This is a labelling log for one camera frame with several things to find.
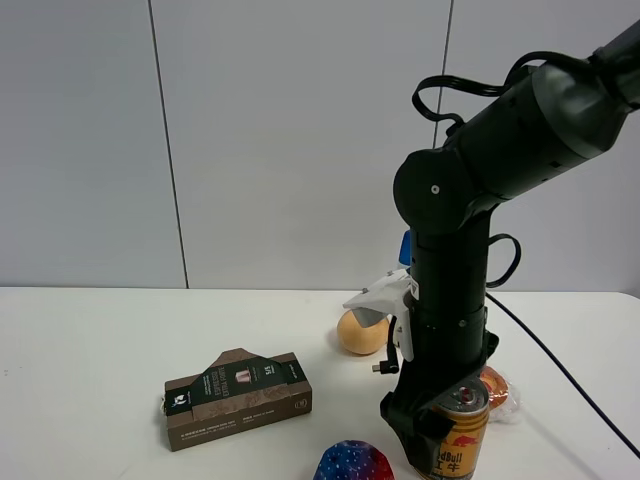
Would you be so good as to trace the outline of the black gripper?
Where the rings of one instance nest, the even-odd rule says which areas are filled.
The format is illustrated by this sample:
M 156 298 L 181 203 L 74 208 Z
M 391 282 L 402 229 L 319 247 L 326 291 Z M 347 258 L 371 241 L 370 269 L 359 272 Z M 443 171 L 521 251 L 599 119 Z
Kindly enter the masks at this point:
M 380 410 L 382 417 L 398 437 L 411 467 L 431 434 L 442 427 L 443 420 L 432 418 L 431 407 L 441 396 L 450 393 L 471 377 L 480 379 L 475 372 L 464 380 L 443 387 L 434 380 L 419 378 L 411 363 L 403 363 L 398 385 L 384 397 Z

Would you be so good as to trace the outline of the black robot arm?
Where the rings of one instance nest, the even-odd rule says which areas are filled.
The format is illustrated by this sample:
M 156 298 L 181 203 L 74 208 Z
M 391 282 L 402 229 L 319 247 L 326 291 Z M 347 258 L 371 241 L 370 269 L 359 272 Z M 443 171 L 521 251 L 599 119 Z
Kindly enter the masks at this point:
M 498 344 L 486 326 L 491 215 L 612 148 L 639 107 L 639 29 L 585 59 L 528 53 L 500 86 L 438 75 L 420 83 L 431 87 L 491 103 L 470 120 L 448 114 L 444 145 L 411 153 L 393 183 L 411 234 L 409 289 L 396 316 L 409 339 L 381 414 L 423 474 L 453 427 L 435 404 L 476 377 Z

